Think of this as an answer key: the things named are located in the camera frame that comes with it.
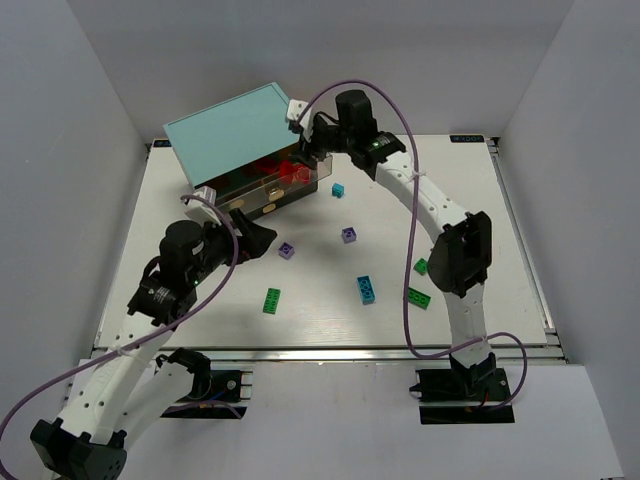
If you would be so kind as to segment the transparent top drawer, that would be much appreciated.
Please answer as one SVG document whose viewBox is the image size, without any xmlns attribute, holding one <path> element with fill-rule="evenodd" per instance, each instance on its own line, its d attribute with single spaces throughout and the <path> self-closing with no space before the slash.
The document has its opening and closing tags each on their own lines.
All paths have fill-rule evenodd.
<svg viewBox="0 0 640 480">
<path fill-rule="evenodd" d="M 280 163 L 289 160 L 305 166 L 289 158 L 285 150 L 263 158 L 277 159 Z M 304 185 L 294 181 L 291 185 L 284 185 L 279 181 L 279 170 L 273 175 L 263 175 L 255 169 L 253 165 L 255 161 L 208 180 L 201 187 L 208 186 L 216 190 L 215 205 L 221 210 L 242 208 L 244 212 L 249 212 L 260 210 L 278 201 L 315 192 L 319 181 L 330 176 L 333 167 L 333 157 L 328 155 L 317 164 L 316 168 L 309 168 L 311 170 L 309 184 Z"/>
</svg>

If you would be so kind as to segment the red arch lego piece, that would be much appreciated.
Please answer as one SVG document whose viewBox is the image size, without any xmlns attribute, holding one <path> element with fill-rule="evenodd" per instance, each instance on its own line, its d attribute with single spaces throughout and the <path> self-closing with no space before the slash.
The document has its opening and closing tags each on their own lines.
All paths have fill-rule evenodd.
<svg viewBox="0 0 640 480">
<path fill-rule="evenodd" d="M 299 165 L 298 169 L 294 172 L 294 179 L 301 184 L 309 184 L 311 181 L 311 170 L 308 167 Z"/>
</svg>

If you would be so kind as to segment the red rectangular lego brick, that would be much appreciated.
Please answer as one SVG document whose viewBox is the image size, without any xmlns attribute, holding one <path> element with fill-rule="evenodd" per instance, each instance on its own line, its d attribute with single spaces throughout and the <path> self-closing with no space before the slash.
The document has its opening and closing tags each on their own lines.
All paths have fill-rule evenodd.
<svg viewBox="0 0 640 480">
<path fill-rule="evenodd" d="M 273 175 L 279 170 L 280 161 L 277 159 L 263 158 L 253 163 L 255 169 L 263 175 Z"/>
</svg>

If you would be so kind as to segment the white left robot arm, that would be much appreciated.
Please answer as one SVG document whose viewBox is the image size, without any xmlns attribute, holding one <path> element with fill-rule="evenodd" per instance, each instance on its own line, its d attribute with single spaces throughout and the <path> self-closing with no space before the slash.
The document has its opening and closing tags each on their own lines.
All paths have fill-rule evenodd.
<svg viewBox="0 0 640 480">
<path fill-rule="evenodd" d="M 54 420 L 34 426 L 30 439 L 43 464 L 63 479 L 118 478 L 137 438 L 175 402 L 210 386 L 209 360 L 185 348 L 162 358 L 155 376 L 139 383 L 177 320 L 193 310 L 198 286 L 221 265 L 261 257 L 276 237 L 239 209 L 219 224 L 170 224 L 109 352 Z"/>
</svg>

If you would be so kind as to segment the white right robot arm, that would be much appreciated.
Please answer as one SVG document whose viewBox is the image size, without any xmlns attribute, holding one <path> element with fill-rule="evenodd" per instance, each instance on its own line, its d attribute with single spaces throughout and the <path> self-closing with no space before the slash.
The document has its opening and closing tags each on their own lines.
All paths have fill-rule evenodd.
<svg viewBox="0 0 640 480">
<path fill-rule="evenodd" d="M 404 145 L 394 134 L 379 129 L 364 91 L 344 91 L 335 102 L 335 119 L 324 119 L 307 102 L 289 102 L 286 120 L 299 136 L 295 157 L 315 168 L 330 154 L 348 155 L 427 232 L 433 243 L 427 274 L 443 294 L 449 318 L 450 368 L 471 393 L 496 369 L 483 305 L 492 262 L 491 220 L 483 211 L 471 213 L 461 207 L 420 173 L 415 165 L 416 145 Z"/>
</svg>

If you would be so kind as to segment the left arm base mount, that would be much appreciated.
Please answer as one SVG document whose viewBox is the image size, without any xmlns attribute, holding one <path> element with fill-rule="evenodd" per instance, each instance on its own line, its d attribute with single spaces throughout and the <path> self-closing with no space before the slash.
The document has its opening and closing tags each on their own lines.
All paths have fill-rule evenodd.
<svg viewBox="0 0 640 480">
<path fill-rule="evenodd" d="M 186 349 L 174 351 L 171 355 L 159 354 L 155 357 L 154 373 L 170 360 L 186 360 L 195 366 L 191 374 L 192 388 L 185 396 L 168 407 L 162 418 L 201 420 L 241 420 L 246 414 L 252 395 L 253 368 L 246 365 L 234 366 L 201 360 L 200 352 Z"/>
</svg>

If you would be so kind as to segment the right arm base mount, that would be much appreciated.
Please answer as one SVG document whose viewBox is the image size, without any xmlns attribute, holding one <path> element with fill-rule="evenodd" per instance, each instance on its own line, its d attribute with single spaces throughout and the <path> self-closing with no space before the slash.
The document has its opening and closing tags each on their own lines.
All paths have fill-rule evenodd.
<svg viewBox="0 0 640 480">
<path fill-rule="evenodd" d="M 417 382 L 409 388 L 419 402 L 422 425 L 513 424 L 511 391 L 503 368 L 490 353 L 479 365 L 464 368 L 453 356 L 448 369 L 416 371 Z"/>
</svg>

